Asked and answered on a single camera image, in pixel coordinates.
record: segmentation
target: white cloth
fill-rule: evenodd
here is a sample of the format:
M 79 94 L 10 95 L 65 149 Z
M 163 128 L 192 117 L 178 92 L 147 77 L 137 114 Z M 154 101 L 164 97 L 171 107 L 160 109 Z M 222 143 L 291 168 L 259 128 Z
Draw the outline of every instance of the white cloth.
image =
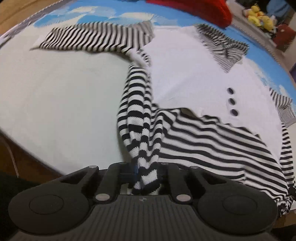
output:
M 76 21 L 30 25 L 0 49 L 0 128 L 62 174 L 130 160 L 116 125 L 129 61 L 30 50 L 40 34 Z
M 261 80 L 245 57 L 225 73 L 203 46 L 195 27 L 156 27 L 155 38 L 143 47 L 152 60 L 153 96 L 161 108 L 186 107 L 198 117 L 217 116 L 222 123 L 259 134 L 279 162 L 281 122 Z M 227 88 L 232 88 L 230 95 Z M 228 102 L 233 98 L 234 106 Z M 230 114 L 231 109 L 238 116 Z

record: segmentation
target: metal screw head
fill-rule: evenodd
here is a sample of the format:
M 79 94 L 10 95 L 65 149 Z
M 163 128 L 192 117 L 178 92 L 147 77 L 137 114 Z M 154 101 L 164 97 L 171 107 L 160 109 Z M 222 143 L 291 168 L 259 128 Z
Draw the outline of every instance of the metal screw head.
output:
M 179 194 L 176 198 L 180 202 L 188 202 L 191 200 L 191 197 L 187 194 Z
M 106 193 L 100 193 L 96 195 L 96 200 L 98 201 L 107 201 L 110 199 L 110 196 Z

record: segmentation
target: cable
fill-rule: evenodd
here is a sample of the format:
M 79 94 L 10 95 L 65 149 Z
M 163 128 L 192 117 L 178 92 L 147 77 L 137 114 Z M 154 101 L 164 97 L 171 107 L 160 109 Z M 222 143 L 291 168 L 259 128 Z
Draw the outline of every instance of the cable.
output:
M 15 169 L 15 173 L 16 173 L 16 175 L 17 175 L 17 178 L 19 178 L 20 175 L 19 175 L 19 172 L 18 172 L 18 169 L 17 169 L 17 165 L 16 165 L 16 163 L 15 163 L 15 158 L 13 157 L 13 153 L 12 153 L 12 151 L 11 151 L 9 145 L 8 145 L 7 142 L 5 141 L 5 139 L 4 139 L 2 136 L 0 136 L 0 139 L 1 139 L 1 141 L 3 142 L 3 144 L 5 145 L 5 147 L 6 147 L 6 149 L 8 150 L 8 152 L 9 152 L 10 158 L 11 158 L 11 160 L 12 160 L 13 167 L 14 167 L 14 169 Z

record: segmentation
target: striped sleeve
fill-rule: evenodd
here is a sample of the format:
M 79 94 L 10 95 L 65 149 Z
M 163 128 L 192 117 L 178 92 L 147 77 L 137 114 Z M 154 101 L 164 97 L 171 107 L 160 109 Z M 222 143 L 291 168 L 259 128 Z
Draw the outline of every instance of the striped sleeve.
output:
M 269 94 L 274 101 L 275 107 L 279 113 L 279 117 L 281 122 L 289 127 L 296 122 L 296 115 L 294 110 L 292 109 L 292 99 L 278 94 L 272 88 L 269 88 Z
M 150 21 L 133 25 L 109 22 L 82 23 L 65 28 L 54 28 L 39 45 L 48 50 L 84 50 L 91 53 L 117 51 L 128 55 L 138 51 L 153 38 Z
M 281 125 L 281 128 L 283 137 L 280 156 L 281 169 L 285 176 L 288 187 L 294 187 L 294 165 L 290 137 L 286 126 L 283 123 Z

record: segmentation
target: wooden floor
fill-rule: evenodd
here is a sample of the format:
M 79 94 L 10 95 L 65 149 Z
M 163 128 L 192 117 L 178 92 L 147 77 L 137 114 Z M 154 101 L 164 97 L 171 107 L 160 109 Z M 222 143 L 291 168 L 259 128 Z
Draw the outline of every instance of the wooden floor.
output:
M 12 157 L 15 159 L 19 177 L 27 181 L 45 183 L 61 176 L 0 134 L 0 172 L 15 176 Z
M 0 3 L 0 35 L 32 14 L 58 0 L 3 0 Z

